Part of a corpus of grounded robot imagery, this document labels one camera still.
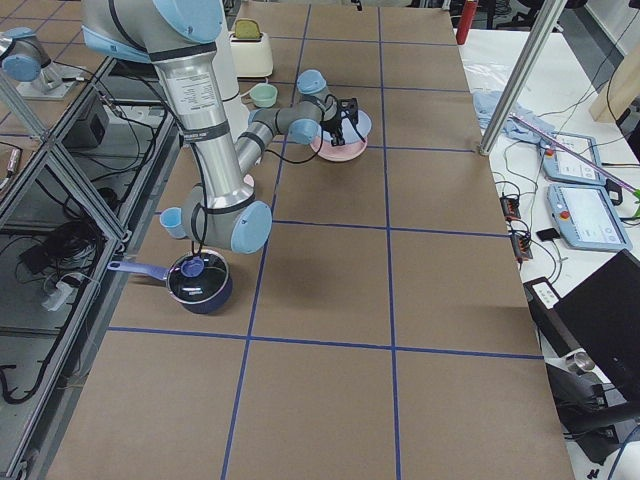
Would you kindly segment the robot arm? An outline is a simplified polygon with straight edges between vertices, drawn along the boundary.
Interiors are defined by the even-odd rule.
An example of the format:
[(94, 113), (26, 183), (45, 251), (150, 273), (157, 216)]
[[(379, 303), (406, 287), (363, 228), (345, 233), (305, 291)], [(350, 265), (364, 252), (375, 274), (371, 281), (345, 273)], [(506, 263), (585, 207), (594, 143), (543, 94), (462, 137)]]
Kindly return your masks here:
[(343, 121), (358, 120), (356, 99), (339, 99), (322, 74), (297, 79), (298, 103), (251, 113), (234, 137), (223, 106), (214, 58), (226, 25), (219, 1), (85, 1), (86, 45), (119, 60), (153, 65), (172, 115), (190, 145), (201, 183), (182, 207), (186, 235), (201, 244), (251, 254), (266, 243), (272, 226), (268, 205), (244, 178), (277, 135), (310, 144), (328, 132), (345, 143)]

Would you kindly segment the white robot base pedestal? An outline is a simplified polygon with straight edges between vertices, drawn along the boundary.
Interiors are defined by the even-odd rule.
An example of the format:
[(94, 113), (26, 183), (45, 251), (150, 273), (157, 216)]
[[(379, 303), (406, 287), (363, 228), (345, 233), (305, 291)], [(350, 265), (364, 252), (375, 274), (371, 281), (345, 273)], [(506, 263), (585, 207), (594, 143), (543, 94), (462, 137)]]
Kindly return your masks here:
[(217, 2), (222, 13), (222, 23), (219, 35), (215, 40), (216, 55), (213, 60), (213, 69), (218, 84), (219, 93), (224, 106), (230, 106), (231, 102), (239, 98), (239, 85), (236, 69), (233, 61), (229, 30), (222, 1)]

